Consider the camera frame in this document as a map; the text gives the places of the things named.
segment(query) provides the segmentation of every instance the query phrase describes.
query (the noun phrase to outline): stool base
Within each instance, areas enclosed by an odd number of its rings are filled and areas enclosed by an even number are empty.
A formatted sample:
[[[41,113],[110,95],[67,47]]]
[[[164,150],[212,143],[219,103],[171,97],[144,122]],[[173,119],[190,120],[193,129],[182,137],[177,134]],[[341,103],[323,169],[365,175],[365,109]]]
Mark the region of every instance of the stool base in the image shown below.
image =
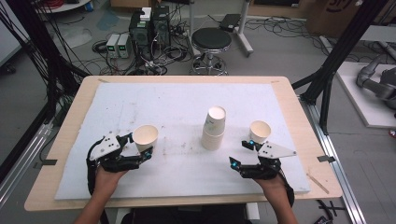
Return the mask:
[[[197,57],[192,62],[192,67],[190,70],[190,74],[194,75],[209,75],[209,76],[228,76],[228,72],[226,71],[225,62],[218,56],[214,56],[213,54],[207,54],[206,62],[205,59],[201,59],[201,57]]]

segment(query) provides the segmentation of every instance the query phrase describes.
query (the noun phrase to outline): wooden table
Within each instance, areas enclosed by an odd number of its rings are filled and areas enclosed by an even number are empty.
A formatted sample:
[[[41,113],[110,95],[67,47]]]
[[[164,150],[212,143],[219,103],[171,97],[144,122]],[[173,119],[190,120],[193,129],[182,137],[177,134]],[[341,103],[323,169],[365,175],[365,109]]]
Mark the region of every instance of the wooden table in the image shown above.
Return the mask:
[[[296,195],[301,199],[326,199],[341,197],[340,185],[327,162],[319,162],[323,150],[311,125],[285,77],[86,77],[70,107],[64,123],[47,157],[57,160],[54,166],[43,166],[26,200],[28,211],[46,211],[78,209],[84,207],[87,200],[55,201],[54,196],[64,172],[68,153],[75,143],[78,130],[90,108],[96,88],[100,83],[262,83],[271,84],[284,119],[289,127],[291,138],[309,180],[311,191]],[[110,200],[108,207],[137,207],[159,205],[191,205],[211,203],[249,203],[265,201],[263,195],[221,195],[200,197],[167,197]]]

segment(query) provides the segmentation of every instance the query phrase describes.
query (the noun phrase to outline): stacked paper cups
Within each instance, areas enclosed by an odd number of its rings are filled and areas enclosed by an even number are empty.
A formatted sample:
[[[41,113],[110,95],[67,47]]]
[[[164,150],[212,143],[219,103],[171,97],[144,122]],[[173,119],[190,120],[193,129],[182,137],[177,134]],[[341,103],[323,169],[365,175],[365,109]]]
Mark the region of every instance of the stacked paper cups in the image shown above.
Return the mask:
[[[207,112],[201,144],[209,150],[218,149],[225,130],[225,110],[221,106],[212,106]]]

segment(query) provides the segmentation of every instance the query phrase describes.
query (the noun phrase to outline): white paper sheet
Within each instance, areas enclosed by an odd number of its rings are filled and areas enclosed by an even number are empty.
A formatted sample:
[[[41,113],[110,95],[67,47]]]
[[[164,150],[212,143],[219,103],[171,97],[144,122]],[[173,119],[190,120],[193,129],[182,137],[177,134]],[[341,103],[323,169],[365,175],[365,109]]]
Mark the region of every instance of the white paper sheet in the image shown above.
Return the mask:
[[[225,108],[226,130],[220,149],[209,151],[200,138],[213,105]],[[271,85],[103,83],[70,151],[55,199],[90,198],[85,164],[89,148],[110,131],[124,135],[143,124],[159,130],[153,157],[121,179],[113,198],[262,193],[229,164],[229,156],[242,163],[259,162],[256,152],[241,146],[256,119],[271,126],[268,140],[295,150]],[[136,149],[127,151],[134,154]],[[281,161],[296,193],[308,192],[298,156]]]

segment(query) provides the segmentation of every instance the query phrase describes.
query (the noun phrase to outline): stool seat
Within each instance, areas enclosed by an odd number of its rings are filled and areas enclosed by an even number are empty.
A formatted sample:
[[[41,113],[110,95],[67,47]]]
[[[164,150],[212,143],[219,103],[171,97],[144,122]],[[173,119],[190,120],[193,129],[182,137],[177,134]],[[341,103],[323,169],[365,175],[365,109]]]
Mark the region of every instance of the stool seat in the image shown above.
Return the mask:
[[[228,75],[225,62],[213,55],[222,53],[230,47],[231,37],[226,32],[213,27],[199,29],[192,34],[191,44],[201,51],[202,56],[193,60],[190,74],[193,72],[200,75],[204,71],[208,75],[212,73],[216,73],[217,76]]]
[[[223,52],[230,47],[230,36],[219,28],[203,28],[192,34],[191,42],[195,48],[206,52]]]

